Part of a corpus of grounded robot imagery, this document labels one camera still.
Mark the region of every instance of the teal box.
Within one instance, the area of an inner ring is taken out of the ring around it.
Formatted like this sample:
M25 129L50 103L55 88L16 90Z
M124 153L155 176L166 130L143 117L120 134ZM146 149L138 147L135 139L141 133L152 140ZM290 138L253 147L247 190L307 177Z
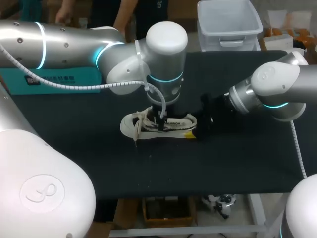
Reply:
M102 77L96 68L31 69L33 73L53 83L71 86L100 85ZM11 95L99 93L100 90L74 91L43 85L16 68L0 68L0 82Z

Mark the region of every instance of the hand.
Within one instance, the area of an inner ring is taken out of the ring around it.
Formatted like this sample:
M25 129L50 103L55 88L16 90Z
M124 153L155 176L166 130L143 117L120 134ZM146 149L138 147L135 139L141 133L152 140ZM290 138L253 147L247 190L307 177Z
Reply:
M55 22L58 23L69 23L73 16L73 8L62 6L56 15Z

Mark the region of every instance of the person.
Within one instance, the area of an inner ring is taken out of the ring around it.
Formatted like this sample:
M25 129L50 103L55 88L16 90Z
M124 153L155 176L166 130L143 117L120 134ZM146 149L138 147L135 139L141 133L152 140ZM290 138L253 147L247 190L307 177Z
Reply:
M65 23L73 15L76 0L63 0L56 23ZM146 37L149 28L167 20L168 0L93 0L88 28L113 26L123 35L135 13L136 37Z

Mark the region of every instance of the white spiral cable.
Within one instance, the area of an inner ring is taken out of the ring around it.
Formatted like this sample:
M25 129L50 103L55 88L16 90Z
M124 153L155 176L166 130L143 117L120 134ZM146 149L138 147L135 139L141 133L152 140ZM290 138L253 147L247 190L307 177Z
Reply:
M144 81L128 81L128 82L120 82L120 83L109 83L109 84L102 84L102 85L94 85L94 86L69 86L69 85L63 85L63 84L58 84L58 83L53 83L48 80L45 80L36 74L32 73L30 70L28 70L26 67L24 67L20 62L18 62L0 43L0 52L5 55L5 57L12 62L18 69L23 71L26 75L34 78L35 80L53 87L53 88L59 88L59 89L64 89L64 90L77 90L77 91L85 91L85 90L100 90L100 89L107 89L107 88L113 88L113 87L121 87L121 86L130 86L130 85L145 85ZM162 94L162 92L155 87L154 85L147 83L148 87L151 88L153 91L155 91L159 98L161 99L162 103L162 111L160 113L160 118L164 118L165 111L166 111L166 101L165 98Z
M297 134L296 134L296 130L295 130L295 125L294 125L294 122L292 120L290 121L290 123L291 123L292 133L293 133L293 137L294 137L294 143L295 143L295 148L296 148L296 151L297 151L299 165L301 167L303 177L306 179L307 175L306 175L306 171L305 171L303 160L302 160L301 150L299 148L299 144L298 144L298 140L297 140Z

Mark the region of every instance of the logo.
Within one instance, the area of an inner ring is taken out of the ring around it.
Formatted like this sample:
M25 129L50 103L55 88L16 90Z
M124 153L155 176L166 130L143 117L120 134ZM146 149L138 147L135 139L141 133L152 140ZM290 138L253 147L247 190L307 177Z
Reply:
M26 83L29 86L39 86L41 83L34 78L25 75L24 76ZM43 76L42 77L45 80L48 80L53 83L59 83L59 84L75 84L75 77L74 76Z
M51 175L36 175L25 181L20 190L22 204L32 212L46 213L64 200L65 189L59 179Z
M44 188L44 190L38 191L36 190L41 196L34 196L34 197L29 197L26 195L26 198L29 199L31 202L43 202L46 197L51 197L56 194L57 188L54 184L50 184Z
M162 8L162 1L158 1L158 8Z
M258 80L270 80L275 75L275 69L271 66L265 66L258 72Z
M37 80L35 80L34 78L26 75L24 76L25 80L26 80L26 83L29 85L29 86L38 86L38 85L41 85L41 83Z

